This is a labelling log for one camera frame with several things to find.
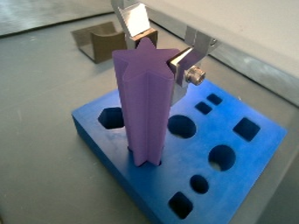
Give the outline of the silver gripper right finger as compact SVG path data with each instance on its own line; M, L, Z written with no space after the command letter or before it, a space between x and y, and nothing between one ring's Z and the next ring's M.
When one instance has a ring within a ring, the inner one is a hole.
M206 72L200 69L200 62L220 45L214 37L190 26L186 30L184 43L188 48L179 52L168 62L174 72L172 104L187 94L190 84L199 86L203 83Z

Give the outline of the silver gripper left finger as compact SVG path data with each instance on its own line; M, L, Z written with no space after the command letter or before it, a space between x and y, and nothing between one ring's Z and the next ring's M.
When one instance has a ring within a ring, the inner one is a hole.
M119 23L126 33L128 49L136 49L142 38L158 43L158 30L151 27L146 5L136 0L110 0Z

